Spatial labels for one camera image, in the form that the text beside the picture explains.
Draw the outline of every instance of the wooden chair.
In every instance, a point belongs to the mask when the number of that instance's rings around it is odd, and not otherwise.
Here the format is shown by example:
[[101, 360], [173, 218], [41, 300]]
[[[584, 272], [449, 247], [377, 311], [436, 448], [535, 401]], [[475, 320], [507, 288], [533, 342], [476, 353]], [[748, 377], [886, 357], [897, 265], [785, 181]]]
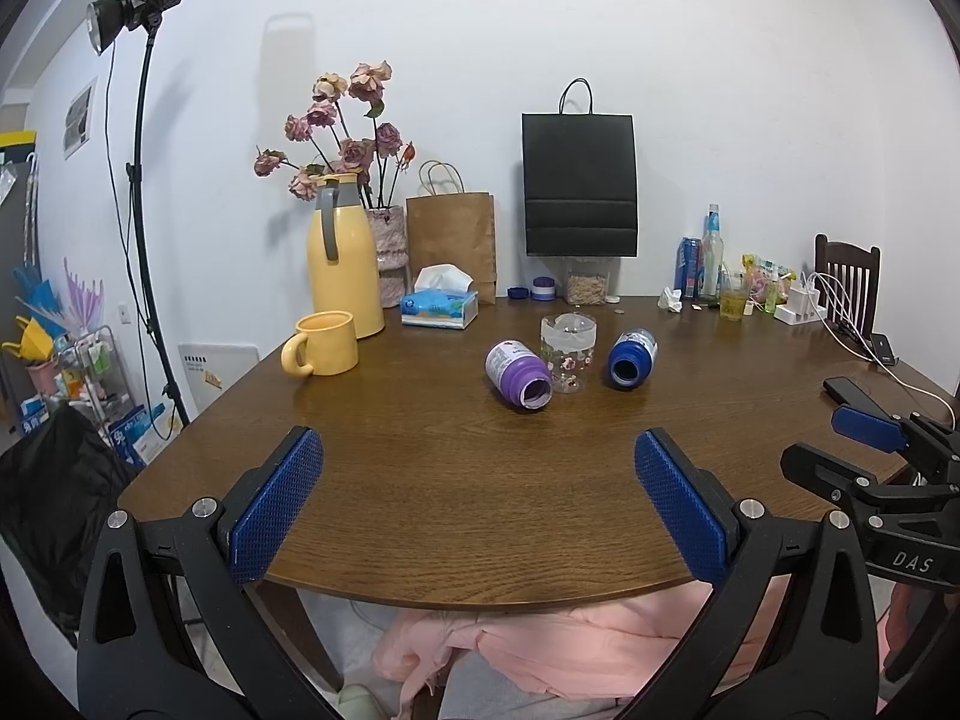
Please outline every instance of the wooden chair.
[[[880, 283], [880, 250], [873, 247], [870, 251], [855, 247], [852, 244], [842, 244], [837, 241], [828, 241], [823, 233], [816, 238], [814, 247], [813, 266], [818, 274], [835, 276], [847, 291], [847, 299], [843, 297], [843, 290], [832, 279], [829, 282], [834, 293], [844, 303], [845, 313], [853, 318], [853, 325], [860, 334], [870, 340], [870, 333], [874, 328], [874, 314], [877, 312], [877, 284]], [[827, 319], [834, 322], [839, 319], [839, 311], [835, 301], [827, 300], [824, 285], [817, 280], [820, 290], [820, 305], [829, 306]]]

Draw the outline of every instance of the yellow thermos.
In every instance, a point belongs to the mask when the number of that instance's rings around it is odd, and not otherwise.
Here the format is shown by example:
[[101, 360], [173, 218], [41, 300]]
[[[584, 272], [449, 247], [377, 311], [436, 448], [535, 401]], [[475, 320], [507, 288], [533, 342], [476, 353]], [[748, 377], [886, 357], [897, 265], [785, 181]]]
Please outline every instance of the yellow thermos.
[[357, 338], [383, 329], [376, 243], [356, 173], [323, 177], [306, 239], [313, 310], [349, 311]]

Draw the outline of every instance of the mug handle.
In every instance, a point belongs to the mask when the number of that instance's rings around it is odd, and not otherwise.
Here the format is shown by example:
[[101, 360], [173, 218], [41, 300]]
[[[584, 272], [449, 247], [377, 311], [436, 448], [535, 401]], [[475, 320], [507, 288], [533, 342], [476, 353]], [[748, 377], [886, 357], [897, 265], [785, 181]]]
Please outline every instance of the mug handle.
[[304, 343], [306, 343], [306, 333], [297, 333], [283, 345], [283, 349], [280, 351], [280, 365], [291, 376], [309, 376], [313, 373], [313, 365], [310, 365], [309, 362], [306, 365], [301, 365], [296, 361], [299, 348]]

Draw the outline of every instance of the wooden table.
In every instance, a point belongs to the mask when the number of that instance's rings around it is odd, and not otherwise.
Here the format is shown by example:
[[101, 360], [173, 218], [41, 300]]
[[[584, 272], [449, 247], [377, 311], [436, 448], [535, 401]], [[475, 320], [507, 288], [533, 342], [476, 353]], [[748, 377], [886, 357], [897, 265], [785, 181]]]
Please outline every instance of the wooden table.
[[[624, 313], [616, 314], [619, 308]], [[537, 413], [508, 406], [484, 372], [488, 348], [539, 349], [545, 314], [565, 303], [498, 301], [464, 332], [401, 327], [360, 343], [360, 364], [293, 379], [278, 352], [225, 392], [120, 499], [141, 520], [177, 517], [220, 497], [292, 425], [316, 429], [323, 476], [270, 569], [282, 586], [381, 604], [546, 608], [634, 595], [688, 577], [637, 483], [634, 442], [661, 426], [734, 498], [819, 518], [827, 504], [787, 483], [781, 451], [811, 443], [888, 478], [902, 466], [835, 435], [827, 376], [850, 376], [893, 413], [944, 418], [925, 395], [837, 346], [824, 328], [715, 311], [669, 314], [654, 298], [584, 307], [597, 318], [596, 363], [577, 394]], [[639, 389], [603, 383], [607, 352], [631, 327], [659, 357]], [[907, 365], [904, 381], [930, 389]]]

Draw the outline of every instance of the blue can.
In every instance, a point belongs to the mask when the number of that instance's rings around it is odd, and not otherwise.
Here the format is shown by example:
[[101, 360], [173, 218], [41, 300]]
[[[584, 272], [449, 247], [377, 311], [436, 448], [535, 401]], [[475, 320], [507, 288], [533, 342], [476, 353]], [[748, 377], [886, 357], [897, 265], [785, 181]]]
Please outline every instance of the blue can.
[[637, 327], [620, 336], [607, 357], [607, 375], [616, 386], [633, 389], [643, 384], [656, 362], [656, 339]]
[[700, 267], [700, 239], [684, 238], [677, 248], [677, 270], [673, 288], [680, 290], [680, 297], [693, 300], [700, 294], [698, 269]]

